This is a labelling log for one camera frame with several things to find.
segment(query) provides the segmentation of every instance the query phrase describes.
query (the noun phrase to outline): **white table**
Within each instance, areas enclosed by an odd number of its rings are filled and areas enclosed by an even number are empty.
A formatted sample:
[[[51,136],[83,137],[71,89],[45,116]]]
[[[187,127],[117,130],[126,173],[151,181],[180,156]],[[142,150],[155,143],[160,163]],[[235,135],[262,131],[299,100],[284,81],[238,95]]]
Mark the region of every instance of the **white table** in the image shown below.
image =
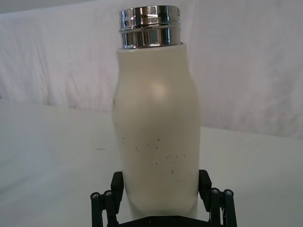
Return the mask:
[[[235,192],[238,226],[302,226],[303,141],[202,128],[200,165]],[[0,100],[1,227],[89,227],[120,169],[110,115]]]

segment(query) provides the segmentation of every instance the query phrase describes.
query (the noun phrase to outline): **white bottle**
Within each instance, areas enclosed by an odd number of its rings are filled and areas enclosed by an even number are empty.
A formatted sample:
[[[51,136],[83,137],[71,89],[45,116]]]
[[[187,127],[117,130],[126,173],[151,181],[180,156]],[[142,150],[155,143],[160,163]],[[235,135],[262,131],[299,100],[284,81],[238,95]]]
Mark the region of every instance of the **white bottle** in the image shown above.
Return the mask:
[[[123,10],[112,117],[133,218],[194,217],[200,114],[179,9]]]

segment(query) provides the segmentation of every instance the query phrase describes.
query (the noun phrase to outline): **white cloth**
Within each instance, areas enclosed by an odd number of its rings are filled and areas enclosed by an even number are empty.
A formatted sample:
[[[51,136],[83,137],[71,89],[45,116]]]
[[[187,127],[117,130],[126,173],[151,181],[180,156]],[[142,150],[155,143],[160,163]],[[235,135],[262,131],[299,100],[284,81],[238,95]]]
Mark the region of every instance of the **white cloth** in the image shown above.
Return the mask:
[[[121,9],[103,0],[0,14],[0,97],[109,112]],[[303,139],[303,1],[167,0],[204,126]]]

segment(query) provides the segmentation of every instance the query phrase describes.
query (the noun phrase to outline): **metal cap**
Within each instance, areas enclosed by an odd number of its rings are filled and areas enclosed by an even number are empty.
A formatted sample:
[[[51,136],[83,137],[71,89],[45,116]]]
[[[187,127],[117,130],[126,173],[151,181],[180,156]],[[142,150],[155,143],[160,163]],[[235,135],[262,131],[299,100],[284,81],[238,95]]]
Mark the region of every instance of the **metal cap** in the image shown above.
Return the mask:
[[[176,6],[145,6],[120,12],[123,49],[181,44],[180,10]]]

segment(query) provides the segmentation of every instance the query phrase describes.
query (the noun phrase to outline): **bottle body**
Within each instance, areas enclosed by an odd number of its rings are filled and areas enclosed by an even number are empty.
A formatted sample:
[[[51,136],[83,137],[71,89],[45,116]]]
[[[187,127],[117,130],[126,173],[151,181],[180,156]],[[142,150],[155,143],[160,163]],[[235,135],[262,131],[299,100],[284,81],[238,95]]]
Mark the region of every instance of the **bottle body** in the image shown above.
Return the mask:
[[[194,216],[200,114],[184,44],[118,50],[112,117],[134,218]]]

